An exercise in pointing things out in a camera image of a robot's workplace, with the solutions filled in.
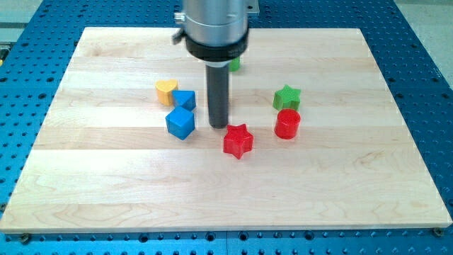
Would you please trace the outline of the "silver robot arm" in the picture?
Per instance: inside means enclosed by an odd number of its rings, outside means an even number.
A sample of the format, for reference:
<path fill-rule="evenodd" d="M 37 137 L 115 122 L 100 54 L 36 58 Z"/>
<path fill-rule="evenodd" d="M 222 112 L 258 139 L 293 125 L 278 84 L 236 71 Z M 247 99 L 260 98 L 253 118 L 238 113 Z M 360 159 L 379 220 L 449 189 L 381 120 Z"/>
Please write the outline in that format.
<path fill-rule="evenodd" d="M 223 67 L 240 57 L 248 45 L 248 19 L 260 13 L 258 0 L 182 0 L 174 13 L 180 26 L 172 36 L 177 45 L 210 67 Z"/>

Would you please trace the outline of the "green block behind arm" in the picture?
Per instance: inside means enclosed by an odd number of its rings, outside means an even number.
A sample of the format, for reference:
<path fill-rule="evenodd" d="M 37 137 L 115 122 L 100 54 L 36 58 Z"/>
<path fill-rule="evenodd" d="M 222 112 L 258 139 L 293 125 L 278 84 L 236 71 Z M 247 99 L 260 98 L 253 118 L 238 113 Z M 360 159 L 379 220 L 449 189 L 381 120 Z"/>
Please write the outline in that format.
<path fill-rule="evenodd" d="M 229 63 L 229 71 L 230 72 L 236 72 L 241 68 L 241 58 L 237 57 L 234 58 L 232 61 Z"/>

